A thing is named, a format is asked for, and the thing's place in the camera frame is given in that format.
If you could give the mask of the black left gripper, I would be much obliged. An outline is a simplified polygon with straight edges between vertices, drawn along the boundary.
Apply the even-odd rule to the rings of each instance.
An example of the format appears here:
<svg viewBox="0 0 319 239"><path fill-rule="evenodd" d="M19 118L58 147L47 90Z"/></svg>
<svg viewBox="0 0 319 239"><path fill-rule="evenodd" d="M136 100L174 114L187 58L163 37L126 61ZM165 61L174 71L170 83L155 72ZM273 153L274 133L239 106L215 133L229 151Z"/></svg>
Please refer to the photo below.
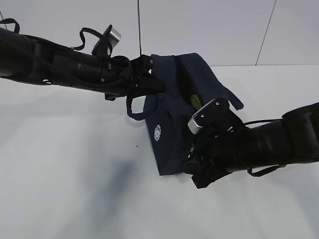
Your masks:
<svg viewBox="0 0 319 239"><path fill-rule="evenodd" d="M112 82L106 84L105 99L108 101L114 101L120 97L134 99L163 93L164 82L149 72L153 66L153 60L147 55L128 61L125 68L119 69L114 77L108 78Z"/></svg>

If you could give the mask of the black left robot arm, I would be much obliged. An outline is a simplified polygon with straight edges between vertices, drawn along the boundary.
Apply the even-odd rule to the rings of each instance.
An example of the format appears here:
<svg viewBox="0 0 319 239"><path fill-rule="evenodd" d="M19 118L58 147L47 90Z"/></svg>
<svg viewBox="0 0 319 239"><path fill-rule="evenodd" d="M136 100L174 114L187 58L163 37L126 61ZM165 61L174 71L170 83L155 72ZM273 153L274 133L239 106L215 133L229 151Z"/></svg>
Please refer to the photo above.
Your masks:
<svg viewBox="0 0 319 239"><path fill-rule="evenodd" d="M19 83L99 92L113 101L164 92L164 82L149 73L152 67L145 55L135 60L90 55L43 38L0 30L0 76Z"/></svg>

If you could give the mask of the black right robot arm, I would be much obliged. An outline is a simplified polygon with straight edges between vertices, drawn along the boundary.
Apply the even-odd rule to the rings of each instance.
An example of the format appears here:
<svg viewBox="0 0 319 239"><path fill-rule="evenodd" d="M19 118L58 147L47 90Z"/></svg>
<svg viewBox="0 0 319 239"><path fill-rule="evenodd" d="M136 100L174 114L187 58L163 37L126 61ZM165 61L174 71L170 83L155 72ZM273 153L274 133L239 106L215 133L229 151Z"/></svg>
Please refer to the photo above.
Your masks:
<svg viewBox="0 0 319 239"><path fill-rule="evenodd" d="M241 121L227 100L211 100L188 123L195 139L183 171L198 189L236 171L261 177L289 164L319 160L319 106L280 119Z"/></svg>

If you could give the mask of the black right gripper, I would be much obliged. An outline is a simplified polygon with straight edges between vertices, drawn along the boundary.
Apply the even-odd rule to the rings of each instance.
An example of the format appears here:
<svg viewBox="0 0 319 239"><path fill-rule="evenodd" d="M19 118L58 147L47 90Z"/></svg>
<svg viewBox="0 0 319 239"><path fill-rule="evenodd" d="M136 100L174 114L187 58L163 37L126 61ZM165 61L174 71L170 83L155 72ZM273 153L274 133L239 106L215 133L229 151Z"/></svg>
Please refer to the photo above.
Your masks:
<svg viewBox="0 0 319 239"><path fill-rule="evenodd" d="M209 125L201 128L193 142L193 151L183 163L183 170L191 175L198 189L239 170L237 139L239 126Z"/></svg>

